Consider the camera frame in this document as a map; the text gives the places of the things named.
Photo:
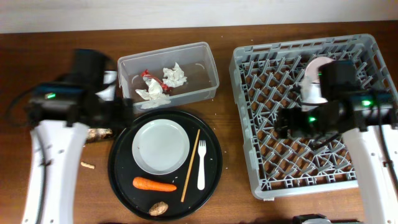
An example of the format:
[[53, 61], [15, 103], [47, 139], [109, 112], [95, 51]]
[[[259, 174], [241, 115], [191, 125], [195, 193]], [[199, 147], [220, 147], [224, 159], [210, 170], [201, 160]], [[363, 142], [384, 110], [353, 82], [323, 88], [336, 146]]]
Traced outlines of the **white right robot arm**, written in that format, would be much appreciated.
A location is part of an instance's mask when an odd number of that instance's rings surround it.
[[281, 139], [321, 140], [318, 149], [338, 137], [356, 172], [366, 223], [397, 223], [397, 116], [385, 91], [344, 93], [309, 111], [282, 109], [275, 130]]

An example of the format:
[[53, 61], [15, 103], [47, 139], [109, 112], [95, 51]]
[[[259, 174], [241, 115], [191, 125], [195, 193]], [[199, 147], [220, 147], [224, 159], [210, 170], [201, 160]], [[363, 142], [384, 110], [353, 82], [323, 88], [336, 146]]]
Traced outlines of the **rice and peanut shells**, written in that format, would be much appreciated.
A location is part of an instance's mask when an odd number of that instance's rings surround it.
[[86, 142], [97, 142], [111, 139], [114, 137], [114, 132], [112, 129], [107, 128], [94, 128], [89, 129], [87, 132]]

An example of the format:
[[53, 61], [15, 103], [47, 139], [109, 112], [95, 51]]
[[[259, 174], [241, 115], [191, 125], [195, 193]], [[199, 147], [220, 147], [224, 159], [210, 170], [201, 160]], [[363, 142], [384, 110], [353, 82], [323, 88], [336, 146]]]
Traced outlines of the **grey plate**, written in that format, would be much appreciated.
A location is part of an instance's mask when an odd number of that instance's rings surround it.
[[145, 172], [165, 175], [187, 160], [190, 140], [186, 130], [169, 119], [156, 119], [138, 129], [132, 141], [132, 156]]

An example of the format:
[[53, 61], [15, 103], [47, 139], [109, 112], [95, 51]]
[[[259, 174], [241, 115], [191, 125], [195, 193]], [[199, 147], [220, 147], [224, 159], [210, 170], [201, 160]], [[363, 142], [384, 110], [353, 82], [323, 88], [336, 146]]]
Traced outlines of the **pink bowl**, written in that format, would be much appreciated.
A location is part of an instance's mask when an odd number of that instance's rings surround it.
[[300, 82], [300, 94], [302, 100], [302, 111], [309, 111], [316, 106], [311, 104], [326, 103], [327, 99], [322, 97], [320, 89], [319, 67], [332, 62], [332, 58], [318, 57], [313, 59], [305, 69], [305, 75]]

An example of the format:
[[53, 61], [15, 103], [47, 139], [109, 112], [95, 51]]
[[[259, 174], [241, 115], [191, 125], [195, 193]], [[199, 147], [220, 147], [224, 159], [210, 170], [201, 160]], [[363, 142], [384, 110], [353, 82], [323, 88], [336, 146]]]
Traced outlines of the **white tissue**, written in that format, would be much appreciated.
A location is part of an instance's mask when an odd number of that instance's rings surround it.
[[187, 77], [179, 64], [175, 62], [174, 68], [163, 68], [163, 83], [168, 87], [177, 88], [187, 82]]
[[171, 103], [171, 101], [167, 99], [169, 95], [166, 95], [163, 92], [162, 86], [159, 82], [150, 78], [146, 80], [145, 83], [148, 87], [147, 90], [135, 89], [135, 92], [146, 101], [141, 106], [141, 109], [158, 108], [162, 105], [168, 105]]

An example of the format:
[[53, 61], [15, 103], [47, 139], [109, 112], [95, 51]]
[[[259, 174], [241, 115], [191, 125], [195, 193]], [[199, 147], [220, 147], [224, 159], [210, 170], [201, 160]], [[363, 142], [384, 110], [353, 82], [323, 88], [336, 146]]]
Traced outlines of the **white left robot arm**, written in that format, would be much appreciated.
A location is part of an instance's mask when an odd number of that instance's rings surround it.
[[123, 129], [132, 103], [116, 97], [118, 74], [77, 73], [32, 89], [28, 124], [32, 160], [23, 223], [73, 223], [75, 186], [90, 129]]

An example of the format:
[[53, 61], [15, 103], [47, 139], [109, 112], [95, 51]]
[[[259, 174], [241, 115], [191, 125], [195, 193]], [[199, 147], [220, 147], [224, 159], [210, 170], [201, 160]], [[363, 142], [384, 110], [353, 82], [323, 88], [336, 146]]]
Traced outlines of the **red snack wrapper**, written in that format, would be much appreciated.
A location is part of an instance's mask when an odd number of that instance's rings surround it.
[[143, 78], [144, 81], [150, 80], [150, 79], [155, 80], [162, 87], [162, 90], [165, 93], [168, 93], [172, 90], [172, 87], [166, 85], [163, 81], [161, 81], [157, 77], [151, 75], [148, 70], [145, 70], [144, 72], [142, 72], [141, 77]]

